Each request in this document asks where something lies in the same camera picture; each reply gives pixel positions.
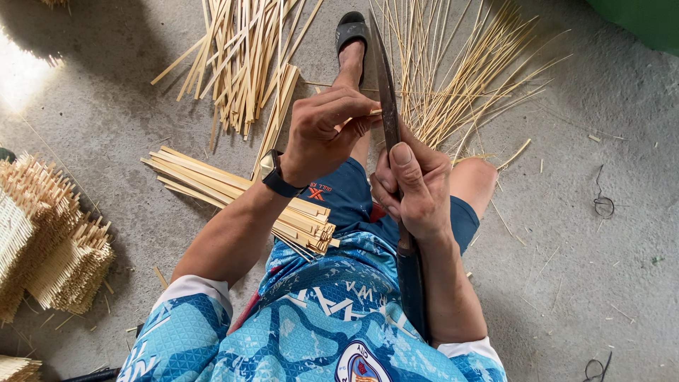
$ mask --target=black sandal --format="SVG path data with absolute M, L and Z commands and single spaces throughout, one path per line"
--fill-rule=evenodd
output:
M 342 16 L 337 24 L 335 31 L 335 47 L 337 49 L 337 60 L 340 59 L 340 50 L 352 41 L 360 39 L 363 41 L 363 71 L 361 72 L 361 79 L 359 86 L 363 84 L 363 76 L 365 75 L 365 55 L 368 52 L 368 26 L 365 24 L 365 18 L 360 12 L 349 12 Z

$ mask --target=hand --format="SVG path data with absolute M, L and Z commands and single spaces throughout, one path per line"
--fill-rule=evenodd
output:
M 381 116 L 368 116 L 380 103 L 363 94 L 334 86 L 293 105 L 288 147 L 280 157 L 283 179 L 307 186 L 336 170 L 349 159 L 356 141 Z M 349 121 L 342 128 L 335 126 Z
M 389 154 L 382 150 L 370 176 L 372 194 L 420 242 L 450 238 L 450 159 L 413 137 L 400 118 L 399 129 L 402 142 Z

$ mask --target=logo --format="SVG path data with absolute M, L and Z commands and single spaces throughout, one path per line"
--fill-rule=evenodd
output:
M 316 188 L 309 187 L 309 191 L 311 191 L 311 195 L 309 195 L 309 199 L 318 199 L 320 201 L 323 200 L 323 197 L 320 195 L 323 190 L 318 190 Z
M 323 199 L 323 196 L 321 195 L 321 192 L 330 192 L 332 191 L 332 187 L 328 187 L 323 184 L 318 184 L 316 182 L 311 182 L 309 185 L 309 191 L 311 191 L 311 195 L 307 196 L 309 199 L 316 199 L 319 201 L 325 201 Z
M 361 341 L 352 341 L 339 358 L 335 369 L 337 382 L 391 382 L 380 361 Z

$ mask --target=orange logo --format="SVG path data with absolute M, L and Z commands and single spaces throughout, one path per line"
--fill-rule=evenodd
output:
M 309 196 L 309 199 L 318 199 L 320 201 L 323 201 L 323 197 L 320 195 L 323 190 L 319 190 L 317 188 L 311 188 L 309 187 L 309 190 L 311 190 L 311 195 Z

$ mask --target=team crest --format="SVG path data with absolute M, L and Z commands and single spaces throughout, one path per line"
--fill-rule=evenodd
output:
M 337 382 L 391 382 L 377 358 L 360 341 L 351 342 L 339 358 L 335 369 Z

